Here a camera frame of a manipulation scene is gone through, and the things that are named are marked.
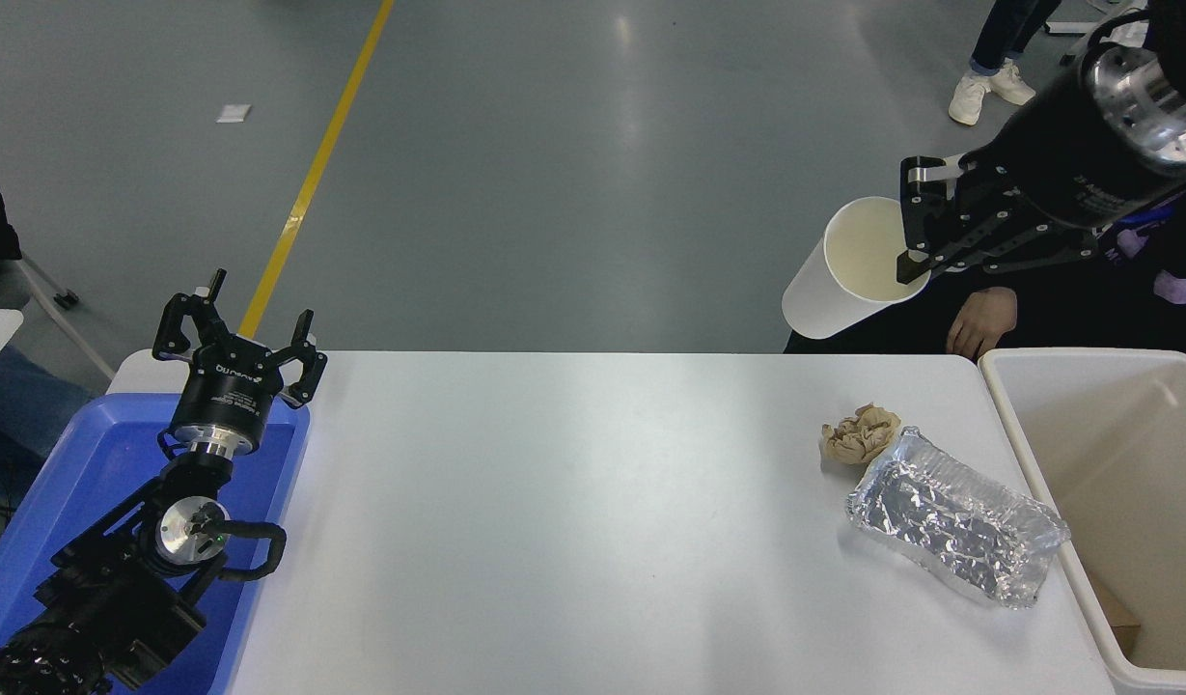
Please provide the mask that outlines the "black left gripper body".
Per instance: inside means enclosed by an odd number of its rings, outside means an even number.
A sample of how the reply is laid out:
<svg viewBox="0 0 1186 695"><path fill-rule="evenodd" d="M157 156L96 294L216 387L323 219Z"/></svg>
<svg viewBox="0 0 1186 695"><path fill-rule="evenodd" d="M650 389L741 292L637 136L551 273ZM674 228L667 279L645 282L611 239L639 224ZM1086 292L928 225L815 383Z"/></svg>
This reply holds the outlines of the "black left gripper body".
<svg viewBox="0 0 1186 695"><path fill-rule="evenodd" d="M241 338L196 348L172 417L172 436L195 441L200 432L227 431L237 449L259 449L283 381L270 348Z"/></svg>

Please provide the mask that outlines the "person's hand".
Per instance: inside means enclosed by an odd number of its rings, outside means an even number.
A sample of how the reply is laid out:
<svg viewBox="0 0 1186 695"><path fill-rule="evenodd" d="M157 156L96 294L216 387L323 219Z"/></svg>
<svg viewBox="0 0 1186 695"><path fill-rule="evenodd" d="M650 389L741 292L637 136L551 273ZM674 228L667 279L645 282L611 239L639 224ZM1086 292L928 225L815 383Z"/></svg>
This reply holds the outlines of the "person's hand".
<svg viewBox="0 0 1186 695"><path fill-rule="evenodd" d="M946 333L946 353L978 361L1019 325L1019 295L1007 287L973 292Z"/></svg>

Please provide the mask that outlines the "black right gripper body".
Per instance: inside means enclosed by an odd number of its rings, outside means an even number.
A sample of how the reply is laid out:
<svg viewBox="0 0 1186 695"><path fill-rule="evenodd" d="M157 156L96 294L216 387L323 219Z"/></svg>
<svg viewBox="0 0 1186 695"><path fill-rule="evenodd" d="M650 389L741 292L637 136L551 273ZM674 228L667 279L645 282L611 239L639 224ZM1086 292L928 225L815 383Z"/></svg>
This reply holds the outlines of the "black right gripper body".
<svg viewBox="0 0 1186 695"><path fill-rule="evenodd" d="M1184 63L1083 58L974 149L1025 208L1103 227L1184 183Z"/></svg>

